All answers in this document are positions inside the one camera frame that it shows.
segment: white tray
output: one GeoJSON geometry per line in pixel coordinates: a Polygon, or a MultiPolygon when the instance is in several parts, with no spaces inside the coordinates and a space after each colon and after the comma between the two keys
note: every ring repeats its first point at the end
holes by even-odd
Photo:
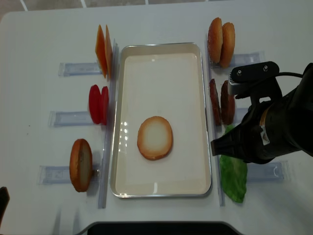
{"type": "Polygon", "coordinates": [[[194,43],[121,52],[111,189],[118,197],[203,196],[211,186],[201,51],[194,43]],[[143,121],[162,116],[172,151],[149,161],[137,148],[143,121]]]}

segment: label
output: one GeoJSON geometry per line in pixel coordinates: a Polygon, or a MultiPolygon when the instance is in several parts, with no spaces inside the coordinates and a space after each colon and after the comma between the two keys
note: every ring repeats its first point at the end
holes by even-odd
{"type": "Polygon", "coordinates": [[[266,134],[266,129],[265,129],[265,119],[266,119],[266,115],[268,114],[269,108],[270,106],[267,109],[265,109],[260,120],[260,127],[262,128],[261,138],[262,138],[263,145],[267,145],[270,143],[268,135],[266,134]]]}

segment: cable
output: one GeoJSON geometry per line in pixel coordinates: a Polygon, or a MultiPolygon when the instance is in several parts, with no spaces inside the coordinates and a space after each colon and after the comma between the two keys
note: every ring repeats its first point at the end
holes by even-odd
{"type": "Polygon", "coordinates": [[[275,75],[276,77],[278,76],[292,76],[292,77],[300,77],[302,78],[302,74],[295,73],[295,72],[280,72],[279,74],[275,75]]]}

